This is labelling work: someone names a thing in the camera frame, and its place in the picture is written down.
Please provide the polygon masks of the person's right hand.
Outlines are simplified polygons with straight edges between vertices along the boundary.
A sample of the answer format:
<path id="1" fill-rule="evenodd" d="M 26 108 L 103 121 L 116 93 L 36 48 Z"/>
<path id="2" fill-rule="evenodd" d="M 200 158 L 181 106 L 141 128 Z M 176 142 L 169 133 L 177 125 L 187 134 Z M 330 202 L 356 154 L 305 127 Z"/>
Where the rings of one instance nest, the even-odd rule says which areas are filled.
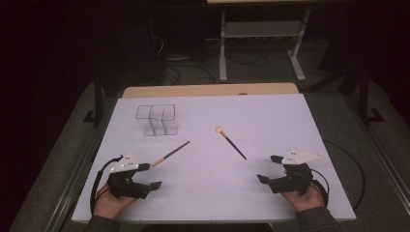
<path id="1" fill-rule="evenodd" d="M 325 206 L 324 198 L 315 184 L 310 184 L 306 192 L 302 195 L 298 195 L 294 192 L 283 192 L 281 195 L 297 212 Z"/>

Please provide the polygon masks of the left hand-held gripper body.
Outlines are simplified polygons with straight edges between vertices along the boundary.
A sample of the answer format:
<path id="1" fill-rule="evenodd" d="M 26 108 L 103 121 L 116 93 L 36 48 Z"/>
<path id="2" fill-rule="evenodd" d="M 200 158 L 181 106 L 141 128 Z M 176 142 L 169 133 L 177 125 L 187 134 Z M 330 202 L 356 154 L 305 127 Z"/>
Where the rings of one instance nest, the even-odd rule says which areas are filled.
<path id="1" fill-rule="evenodd" d="M 109 191 L 116 198 L 122 196 L 145 199 L 151 191 L 149 185 L 135 183 L 132 177 L 137 171 L 138 163 L 132 153 L 120 157 L 110 169 L 108 176 Z"/>

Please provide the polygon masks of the wooden table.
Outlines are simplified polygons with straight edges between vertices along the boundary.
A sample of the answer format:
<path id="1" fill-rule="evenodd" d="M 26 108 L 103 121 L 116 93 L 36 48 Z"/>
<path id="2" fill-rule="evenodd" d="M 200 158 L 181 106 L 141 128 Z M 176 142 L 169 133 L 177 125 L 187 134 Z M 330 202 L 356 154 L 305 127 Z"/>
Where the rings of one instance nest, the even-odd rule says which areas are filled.
<path id="1" fill-rule="evenodd" d="M 129 87 L 124 91 L 123 99 L 162 98 L 162 97 L 197 97 L 197 96 L 238 96 L 238 95 L 273 95 L 298 94 L 294 83 L 242 83 Z"/>

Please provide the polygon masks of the metal rail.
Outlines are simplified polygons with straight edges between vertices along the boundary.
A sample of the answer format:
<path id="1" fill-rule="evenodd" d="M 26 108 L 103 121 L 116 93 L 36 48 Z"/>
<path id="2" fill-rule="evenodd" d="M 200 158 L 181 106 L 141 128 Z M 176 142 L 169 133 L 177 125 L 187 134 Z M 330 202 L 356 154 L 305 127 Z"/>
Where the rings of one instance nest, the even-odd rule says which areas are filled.
<path id="1" fill-rule="evenodd" d="M 386 173 L 386 177 L 400 200 L 401 205 L 410 216 L 410 187 L 404 181 L 403 176 L 399 173 L 399 170 L 389 156 L 388 150 L 382 144 L 372 127 L 372 124 L 386 123 L 386 120 L 376 108 L 371 107 L 370 109 L 365 109 L 365 114 L 362 114 L 363 111 L 360 106 L 355 104 L 351 97 L 345 97 L 345 101 L 374 149 L 376 157 L 380 160 L 382 169 Z"/>
<path id="2" fill-rule="evenodd" d="M 47 173 L 58 194 L 44 232 L 60 232 L 70 218 L 116 103 L 116 98 L 103 98 L 100 106 L 96 101 L 78 102 L 51 153 Z"/>

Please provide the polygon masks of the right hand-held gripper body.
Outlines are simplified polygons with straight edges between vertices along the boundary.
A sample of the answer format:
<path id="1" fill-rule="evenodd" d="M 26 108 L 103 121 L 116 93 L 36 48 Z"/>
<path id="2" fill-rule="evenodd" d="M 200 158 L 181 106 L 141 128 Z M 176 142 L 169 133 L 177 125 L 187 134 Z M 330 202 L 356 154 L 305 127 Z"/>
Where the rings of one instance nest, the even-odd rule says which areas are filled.
<path id="1" fill-rule="evenodd" d="M 284 167 L 285 176 L 271 180 L 272 192 L 305 191 L 313 178 L 308 163 L 322 157 L 321 153 L 290 149 L 279 163 Z"/>

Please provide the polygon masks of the person's left hand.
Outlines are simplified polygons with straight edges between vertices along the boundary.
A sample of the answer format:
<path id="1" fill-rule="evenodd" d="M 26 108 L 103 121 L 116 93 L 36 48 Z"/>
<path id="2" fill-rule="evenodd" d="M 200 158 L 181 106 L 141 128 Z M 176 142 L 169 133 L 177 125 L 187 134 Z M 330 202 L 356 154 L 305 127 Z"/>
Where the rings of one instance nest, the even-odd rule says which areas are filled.
<path id="1" fill-rule="evenodd" d="M 136 201 L 135 198 L 122 196 L 116 198 L 109 191 L 108 184 L 105 184 L 97 191 L 92 215 L 95 217 L 116 219 L 121 213 Z"/>

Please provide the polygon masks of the white board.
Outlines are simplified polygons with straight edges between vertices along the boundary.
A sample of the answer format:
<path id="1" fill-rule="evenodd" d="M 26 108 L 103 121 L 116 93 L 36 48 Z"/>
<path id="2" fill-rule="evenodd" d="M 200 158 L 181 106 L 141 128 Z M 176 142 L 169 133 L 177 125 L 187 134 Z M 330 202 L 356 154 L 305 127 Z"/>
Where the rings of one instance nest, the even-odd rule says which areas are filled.
<path id="1" fill-rule="evenodd" d="M 174 104 L 179 124 L 176 135 L 145 136 L 135 119 L 140 105 Z M 227 136 L 247 157 L 244 160 L 218 133 Z M 170 158 L 152 164 L 182 144 Z M 272 222 L 294 217 L 292 207 L 257 175 L 271 179 L 284 174 L 271 156 L 290 149 L 321 153 L 310 163 L 330 187 L 328 205 L 339 220 L 354 218 L 318 128 L 301 94 L 181 98 L 135 98 L 117 101 L 73 220 L 90 219 L 90 191 L 97 172 L 110 160 L 132 153 L 137 162 L 150 163 L 134 175 L 138 183 L 161 182 L 158 190 L 137 201 L 121 215 L 135 223 Z"/>

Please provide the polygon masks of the white metal desk frame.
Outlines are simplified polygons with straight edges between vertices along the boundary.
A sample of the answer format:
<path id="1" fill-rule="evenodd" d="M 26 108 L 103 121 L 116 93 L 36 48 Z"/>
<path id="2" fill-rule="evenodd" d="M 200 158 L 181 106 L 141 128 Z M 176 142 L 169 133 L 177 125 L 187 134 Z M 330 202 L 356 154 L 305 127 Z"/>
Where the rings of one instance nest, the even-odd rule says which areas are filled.
<path id="1" fill-rule="evenodd" d="M 241 38 L 295 38 L 296 43 L 287 51 L 289 61 L 298 81 L 305 81 L 306 77 L 298 60 L 298 52 L 308 26 L 311 9 L 306 9 L 300 20 L 281 21 L 239 21 L 226 20 L 226 13 L 220 14 L 220 81 L 227 81 L 227 67 L 225 49 L 226 39 Z"/>

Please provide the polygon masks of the black stand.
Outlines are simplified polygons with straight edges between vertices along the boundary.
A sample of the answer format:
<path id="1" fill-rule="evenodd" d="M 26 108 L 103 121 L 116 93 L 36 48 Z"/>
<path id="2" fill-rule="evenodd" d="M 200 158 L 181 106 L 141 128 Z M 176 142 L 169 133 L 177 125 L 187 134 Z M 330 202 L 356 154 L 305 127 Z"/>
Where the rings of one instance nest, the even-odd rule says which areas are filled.
<path id="1" fill-rule="evenodd" d="M 88 110 L 83 119 L 84 123 L 93 123 L 96 127 L 103 117 L 103 90 L 101 86 L 100 76 L 95 75 L 94 78 L 94 109 Z"/>
<path id="2" fill-rule="evenodd" d="M 359 115 L 362 121 L 369 126 L 371 123 L 384 122 L 384 118 L 376 108 L 368 107 L 369 78 L 366 69 L 363 69 L 360 81 Z"/>

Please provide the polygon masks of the clear acrylic organizer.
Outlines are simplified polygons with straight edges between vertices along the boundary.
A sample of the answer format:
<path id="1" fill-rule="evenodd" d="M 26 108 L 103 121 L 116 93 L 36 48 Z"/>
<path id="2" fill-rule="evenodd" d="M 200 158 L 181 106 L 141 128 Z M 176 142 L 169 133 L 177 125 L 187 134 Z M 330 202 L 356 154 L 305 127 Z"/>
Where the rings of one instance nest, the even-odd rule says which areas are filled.
<path id="1" fill-rule="evenodd" d="M 174 104 L 140 105 L 135 119 L 143 128 L 145 136 L 176 135 L 179 124 Z"/>

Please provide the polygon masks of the thin copper-ferrule makeup brush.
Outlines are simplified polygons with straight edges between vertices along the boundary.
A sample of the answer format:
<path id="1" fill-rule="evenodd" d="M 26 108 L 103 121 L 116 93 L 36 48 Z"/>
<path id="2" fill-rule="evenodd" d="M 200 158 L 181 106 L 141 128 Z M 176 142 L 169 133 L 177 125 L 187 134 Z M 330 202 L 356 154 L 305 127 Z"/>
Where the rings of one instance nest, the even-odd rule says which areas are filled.
<path id="1" fill-rule="evenodd" d="M 173 156 L 175 153 L 177 153 L 178 151 L 180 151 L 181 149 L 183 149 L 184 147 L 186 147 L 188 144 L 190 144 L 190 141 L 187 141 L 186 143 L 182 144 L 181 146 L 177 147 L 176 149 L 174 149 L 173 151 L 171 151 L 170 153 L 166 154 L 164 157 L 156 160 L 152 165 L 153 166 L 157 166 L 159 163 L 163 162 L 164 160 L 170 158 L 171 156 Z"/>

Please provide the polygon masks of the round-head makeup brush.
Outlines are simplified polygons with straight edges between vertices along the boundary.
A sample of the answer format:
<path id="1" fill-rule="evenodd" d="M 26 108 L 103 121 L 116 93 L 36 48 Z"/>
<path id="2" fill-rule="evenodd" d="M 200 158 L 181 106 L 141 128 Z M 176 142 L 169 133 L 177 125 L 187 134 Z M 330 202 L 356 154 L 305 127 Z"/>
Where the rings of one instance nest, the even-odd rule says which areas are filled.
<path id="1" fill-rule="evenodd" d="M 247 157 L 242 153 L 242 151 L 234 144 L 234 142 L 227 136 L 222 127 L 216 127 L 216 133 L 220 134 L 232 147 L 233 149 L 244 159 Z"/>

